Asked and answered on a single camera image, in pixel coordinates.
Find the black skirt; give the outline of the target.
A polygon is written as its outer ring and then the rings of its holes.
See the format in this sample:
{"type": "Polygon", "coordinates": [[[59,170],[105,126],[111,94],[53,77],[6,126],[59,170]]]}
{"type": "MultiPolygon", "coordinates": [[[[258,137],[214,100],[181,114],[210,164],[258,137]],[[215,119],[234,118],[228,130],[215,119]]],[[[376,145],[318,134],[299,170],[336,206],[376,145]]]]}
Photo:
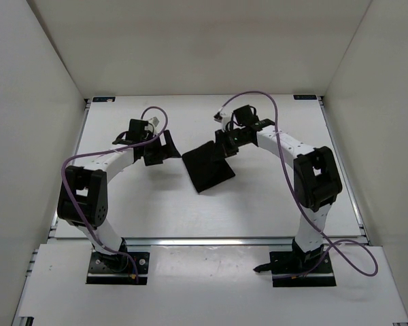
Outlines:
{"type": "Polygon", "coordinates": [[[213,161],[215,143],[205,144],[182,155],[182,161],[192,185],[198,193],[223,183],[235,176],[225,159],[213,161]]]}

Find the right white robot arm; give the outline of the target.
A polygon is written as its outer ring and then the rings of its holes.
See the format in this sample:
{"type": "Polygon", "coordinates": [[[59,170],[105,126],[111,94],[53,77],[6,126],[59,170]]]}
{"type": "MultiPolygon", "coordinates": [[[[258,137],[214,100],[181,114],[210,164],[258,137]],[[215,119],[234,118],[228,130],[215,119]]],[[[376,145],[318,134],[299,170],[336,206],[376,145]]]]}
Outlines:
{"type": "Polygon", "coordinates": [[[323,231],[328,212],[343,186],[334,153],[327,146],[313,147],[276,130],[269,119],[229,130],[215,131],[215,159],[234,156],[239,148],[253,144],[277,156],[287,177],[289,190],[301,210],[298,232],[292,242],[291,263],[299,272],[306,272],[323,251],[323,231]]]}

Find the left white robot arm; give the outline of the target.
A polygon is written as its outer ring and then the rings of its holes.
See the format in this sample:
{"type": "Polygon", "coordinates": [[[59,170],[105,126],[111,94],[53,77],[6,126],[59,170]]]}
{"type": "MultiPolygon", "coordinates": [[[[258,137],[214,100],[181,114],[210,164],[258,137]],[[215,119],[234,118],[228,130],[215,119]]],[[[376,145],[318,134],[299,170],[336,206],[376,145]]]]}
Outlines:
{"type": "Polygon", "coordinates": [[[121,270],[131,256],[107,220],[108,183],[140,159],[152,166],[180,157],[169,130],[149,133],[142,142],[116,139],[107,151],[71,157],[61,170],[58,217],[82,231],[112,270],[121,270]]]}

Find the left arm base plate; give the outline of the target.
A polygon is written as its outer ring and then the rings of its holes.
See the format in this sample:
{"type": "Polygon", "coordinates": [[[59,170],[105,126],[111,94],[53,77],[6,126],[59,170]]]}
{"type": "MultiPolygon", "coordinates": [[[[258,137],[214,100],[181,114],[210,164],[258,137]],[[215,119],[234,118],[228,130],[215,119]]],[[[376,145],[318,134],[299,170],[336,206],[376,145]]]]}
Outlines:
{"type": "Polygon", "coordinates": [[[86,283],[89,285],[147,285],[150,252],[129,252],[132,263],[121,255],[104,255],[93,251],[90,256],[86,283]]]}

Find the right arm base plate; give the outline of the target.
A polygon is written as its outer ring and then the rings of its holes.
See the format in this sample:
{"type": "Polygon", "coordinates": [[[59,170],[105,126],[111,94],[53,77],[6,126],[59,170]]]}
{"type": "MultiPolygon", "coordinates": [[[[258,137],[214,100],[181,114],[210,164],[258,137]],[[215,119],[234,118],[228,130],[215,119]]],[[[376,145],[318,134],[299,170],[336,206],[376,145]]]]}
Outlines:
{"type": "Polygon", "coordinates": [[[291,251],[271,251],[269,257],[270,262],[273,263],[271,273],[274,288],[337,286],[328,253],[309,274],[305,273],[316,265],[318,259],[302,266],[295,261],[291,251]]]}

